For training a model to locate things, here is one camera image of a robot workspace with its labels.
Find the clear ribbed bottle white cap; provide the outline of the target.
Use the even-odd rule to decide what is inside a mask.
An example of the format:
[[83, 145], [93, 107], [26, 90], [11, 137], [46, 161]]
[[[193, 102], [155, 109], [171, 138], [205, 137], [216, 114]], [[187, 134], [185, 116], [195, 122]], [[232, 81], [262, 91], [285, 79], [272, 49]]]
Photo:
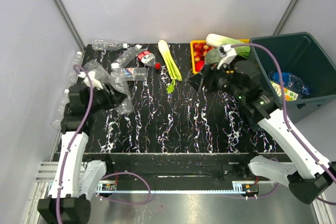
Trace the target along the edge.
[[111, 73], [108, 74], [106, 69], [95, 60], [91, 60], [84, 65], [84, 69], [88, 73], [88, 76], [93, 84], [93, 87], [97, 90], [102, 90], [103, 87], [111, 85], [116, 91], [125, 94], [127, 97], [123, 99], [120, 105], [117, 106], [117, 112], [120, 115], [129, 114], [133, 112], [133, 105], [131, 102], [131, 96], [129, 87], [122, 72], [122, 68], [119, 63], [111, 64]]

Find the clear bottle blue red label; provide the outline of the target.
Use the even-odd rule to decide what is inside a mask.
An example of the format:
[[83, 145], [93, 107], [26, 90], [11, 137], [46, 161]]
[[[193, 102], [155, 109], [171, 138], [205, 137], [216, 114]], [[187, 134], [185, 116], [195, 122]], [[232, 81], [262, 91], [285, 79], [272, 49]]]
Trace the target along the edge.
[[126, 81], [146, 81], [148, 77], [147, 68], [122, 68]]

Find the blue label crushed bottle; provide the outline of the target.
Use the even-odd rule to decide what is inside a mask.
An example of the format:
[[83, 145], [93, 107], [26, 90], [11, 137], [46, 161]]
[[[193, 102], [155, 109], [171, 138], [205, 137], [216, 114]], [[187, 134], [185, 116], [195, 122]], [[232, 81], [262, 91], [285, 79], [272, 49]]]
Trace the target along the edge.
[[[281, 74], [283, 88], [287, 88], [295, 93], [298, 93], [300, 96], [310, 95], [310, 88], [306, 87], [299, 77], [287, 72], [282, 72]], [[280, 77], [277, 72], [269, 73], [268, 78], [270, 81], [280, 84]]]

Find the large clear square bottle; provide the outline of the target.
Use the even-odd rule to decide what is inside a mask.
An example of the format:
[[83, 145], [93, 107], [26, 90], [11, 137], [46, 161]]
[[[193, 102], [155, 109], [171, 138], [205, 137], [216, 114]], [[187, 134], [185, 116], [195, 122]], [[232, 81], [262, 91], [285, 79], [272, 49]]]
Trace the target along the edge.
[[[281, 89], [280, 84], [274, 81], [271, 81], [270, 83], [273, 89], [275, 90], [276, 94], [278, 95], [278, 97], [282, 98], [282, 93], [281, 93], [282, 89]], [[295, 93], [287, 88], [283, 88], [283, 92], [284, 92], [286, 101], [296, 101], [300, 99], [300, 95], [298, 93]]]

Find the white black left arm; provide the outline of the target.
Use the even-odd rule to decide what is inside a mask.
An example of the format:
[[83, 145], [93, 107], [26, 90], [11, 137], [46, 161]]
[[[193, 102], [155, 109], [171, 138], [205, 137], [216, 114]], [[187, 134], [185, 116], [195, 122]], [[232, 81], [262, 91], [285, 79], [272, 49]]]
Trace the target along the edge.
[[93, 88], [77, 83], [65, 90], [56, 175], [47, 197], [37, 205], [46, 223], [88, 223], [91, 199], [100, 179], [109, 179], [114, 172], [105, 160], [89, 161], [84, 173], [80, 172], [93, 116], [122, 105], [126, 98], [109, 83]]

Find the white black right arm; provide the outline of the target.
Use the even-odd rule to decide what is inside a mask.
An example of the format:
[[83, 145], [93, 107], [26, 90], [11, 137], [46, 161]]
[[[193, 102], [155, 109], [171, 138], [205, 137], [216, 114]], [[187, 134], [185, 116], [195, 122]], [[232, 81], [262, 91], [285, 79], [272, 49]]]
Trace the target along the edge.
[[195, 90], [222, 90], [239, 102], [248, 119], [268, 132], [291, 160], [284, 164], [257, 153], [249, 154], [239, 166], [239, 174], [250, 180], [254, 176], [273, 180], [289, 188], [302, 203], [311, 204], [333, 182], [335, 163], [321, 155], [283, 114], [277, 97], [261, 86], [261, 72], [249, 61], [230, 67], [217, 64], [186, 79]]

